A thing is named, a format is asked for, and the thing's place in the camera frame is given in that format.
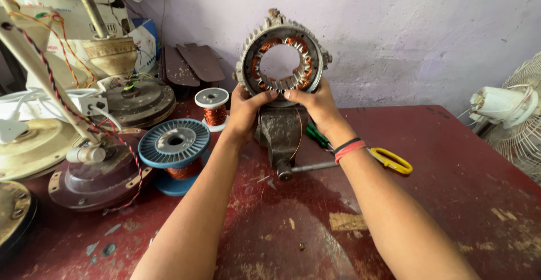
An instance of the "red workbench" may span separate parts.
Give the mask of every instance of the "red workbench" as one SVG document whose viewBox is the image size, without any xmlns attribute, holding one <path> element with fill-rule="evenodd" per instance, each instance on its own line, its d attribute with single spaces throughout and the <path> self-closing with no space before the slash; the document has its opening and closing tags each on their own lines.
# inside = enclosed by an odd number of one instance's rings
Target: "red workbench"
<svg viewBox="0 0 541 280">
<path fill-rule="evenodd" d="M 386 148 L 413 165 L 409 176 L 389 173 L 482 278 L 538 278 L 539 186 L 440 106 L 341 112 L 368 146 Z M 169 119 L 182 117 L 201 119 L 202 111 L 192 102 L 180 103 Z M 218 136 L 213 134 L 209 149 Z M 304 138 L 296 163 L 330 159 L 330 153 Z M 74 213 L 49 200 L 47 181 L 26 183 L 42 201 L 41 215 L 1 279 L 126 279 L 181 200 L 152 185 L 121 212 Z M 297 173 L 292 181 L 280 182 L 269 167 L 267 149 L 248 144 L 227 208 L 215 278 L 393 278 L 368 230 L 331 230 L 329 214 L 335 213 L 345 219 L 361 214 L 340 168 Z"/>
</svg>

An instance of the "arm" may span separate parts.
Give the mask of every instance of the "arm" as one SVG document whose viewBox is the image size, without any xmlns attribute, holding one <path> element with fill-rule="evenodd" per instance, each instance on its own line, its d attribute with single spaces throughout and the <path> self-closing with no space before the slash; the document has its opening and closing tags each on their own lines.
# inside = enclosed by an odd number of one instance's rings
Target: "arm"
<svg viewBox="0 0 541 280">
<path fill-rule="evenodd" d="M 139 261 L 132 280 L 212 279 L 239 153 L 253 138 L 259 107 L 278 95 L 267 91 L 246 99 L 246 94 L 240 86 L 233 91 L 226 129 L 198 179 Z"/>
<path fill-rule="evenodd" d="M 324 78 L 315 94 L 292 90 L 285 97 L 308 109 L 318 130 L 335 148 L 357 137 L 338 113 Z M 367 150 L 345 155 L 340 166 L 376 248 L 397 279 L 479 279 L 437 223 Z"/>
</svg>

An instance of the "wrist band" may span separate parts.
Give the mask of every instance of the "wrist band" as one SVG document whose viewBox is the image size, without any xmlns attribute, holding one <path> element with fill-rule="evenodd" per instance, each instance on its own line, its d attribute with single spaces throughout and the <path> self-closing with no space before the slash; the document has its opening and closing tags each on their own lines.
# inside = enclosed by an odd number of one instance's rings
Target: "wrist band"
<svg viewBox="0 0 541 280">
<path fill-rule="evenodd" d="M 342 148 L 343 145 L 338 147 L 340 150 L 334 155 L 334 162 L 335 163 L 339 164 L 338 162 L 340 161 L 340 159 L 344 155 L 347 155 L 347 154 L 349 154 L 349 153 L 351 153 L 353 151 L 357 151 L 357 150 L 362 149 L 362 148 L 366 148 L 365 142 L 362 141 L 360 138 L 355 138 L 355 139 L 353 139 L 351 141 L 348 141 L 347 143 L 344 144 L 344 145 L 346 145 L 345 148 Z"/>
<path fill-rule="evenodd" d="M 360 140 L 361 140 L 361 138 L 354 138 L 354 139 L 348 141 L 347 143 L 345 143 L 345 144 L 341 145 L 340 147 L 336 148 L 336 149 L 334 150 L 334 154 L 336 155 L 336 153 L 340 152 L 340 150 L 342 150 L 342 149 L 344 149 L 345 147 L 347 147 L 348 145 L 351 145 L 351 144 L 353 144 L 354 142 L 360 141 Z"/>
</svg>

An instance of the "yellow scissor handle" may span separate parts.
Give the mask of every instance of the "yellow scissor handle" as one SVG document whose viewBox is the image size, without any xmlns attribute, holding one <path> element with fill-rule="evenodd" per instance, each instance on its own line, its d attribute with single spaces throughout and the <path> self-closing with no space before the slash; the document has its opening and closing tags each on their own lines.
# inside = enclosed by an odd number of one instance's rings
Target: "yellow scissor handle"
<svg viewBox="0 0 541 280">
<path fill-rule="evenodd" d="M 373 157 L 375 157 L 375 159 L 382 162 L 385 167 L 391 167 L 395 169 L 396 171 L 403 174 L 409 174 L 413 171 L 413 167 L 407 161 L 405 161 L 404 159 L 402 159 L 395 153 L 387 151 L 383 148 L 371 148 L 369 149 L 369 151 L 370 151 L 370 154 Z M 397 162 L 387 158 L 386 156 L 383 156 L 382 153 L 387 155 L 390 158 L 395 159 Z"/>
</svg>

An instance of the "forearm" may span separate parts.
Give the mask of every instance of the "forearm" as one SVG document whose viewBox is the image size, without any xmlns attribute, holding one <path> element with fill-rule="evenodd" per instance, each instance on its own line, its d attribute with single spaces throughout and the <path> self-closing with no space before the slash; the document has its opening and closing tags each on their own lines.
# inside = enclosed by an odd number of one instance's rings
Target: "forearm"
<svg viewBox="0 0 541 280">
<path fill-rule="evenodd" d="M 343 125 L 333 145 L 356 137 Z M 374 243 L 397 279 L 477 279 L 449 237 L 365 150 L 340 165 L 351 183 Z"/>
<path fill-rule="evenodd" d="M 186 196 L 167 219 L 132 279 L 211 279 L 240 140 L 225 131 Z"/>
</svg>

